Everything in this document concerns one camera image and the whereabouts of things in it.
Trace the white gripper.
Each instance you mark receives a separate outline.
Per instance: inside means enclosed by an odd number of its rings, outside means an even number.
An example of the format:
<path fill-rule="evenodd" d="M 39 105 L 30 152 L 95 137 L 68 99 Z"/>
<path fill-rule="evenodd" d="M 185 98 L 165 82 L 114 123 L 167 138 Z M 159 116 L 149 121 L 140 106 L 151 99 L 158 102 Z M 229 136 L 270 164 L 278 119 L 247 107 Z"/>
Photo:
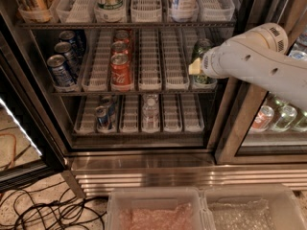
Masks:
<path fill-rule="evenodd" d="M 219 63 L 219 48 L 214 47 L 208 50 L 202 58 L 197 57 L 188 68 L 190 75 L 200 75 L 202 72 L 213 79 L 228 78 L 228 73 Z"/>

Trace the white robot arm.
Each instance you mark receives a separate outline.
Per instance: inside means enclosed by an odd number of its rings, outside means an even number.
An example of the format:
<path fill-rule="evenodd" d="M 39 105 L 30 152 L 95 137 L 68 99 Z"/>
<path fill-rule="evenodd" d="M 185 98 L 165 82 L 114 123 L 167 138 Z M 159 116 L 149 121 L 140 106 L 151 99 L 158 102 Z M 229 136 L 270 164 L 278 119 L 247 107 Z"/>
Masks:
<path fill-rule="evenodd" d="M 188 72 L 213 79 L 234 77 L 306 110 L 307 62 L 285 55 L 288 42 L 281 26 L 266 23 L 209 49 Z"/>

